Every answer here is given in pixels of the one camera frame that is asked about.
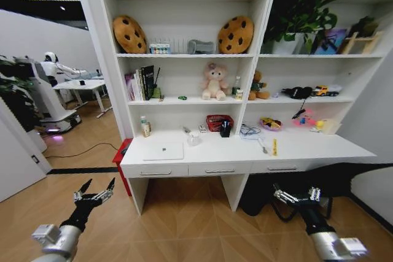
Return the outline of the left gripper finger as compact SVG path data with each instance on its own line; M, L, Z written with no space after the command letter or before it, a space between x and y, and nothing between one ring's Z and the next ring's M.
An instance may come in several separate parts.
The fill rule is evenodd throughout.
M73 200L74 202L82 200L83 195L88 190L92 179L86 181L77 191L73 192Z
M100 192L97 195L98 205L103 204L104 202L106 202L107 200L109 200L112 197L114 186L115 186L115 178L113 178L109 182L109 184L108 184L108 186L107 186L107 188L105 190L103 190L102 192Z

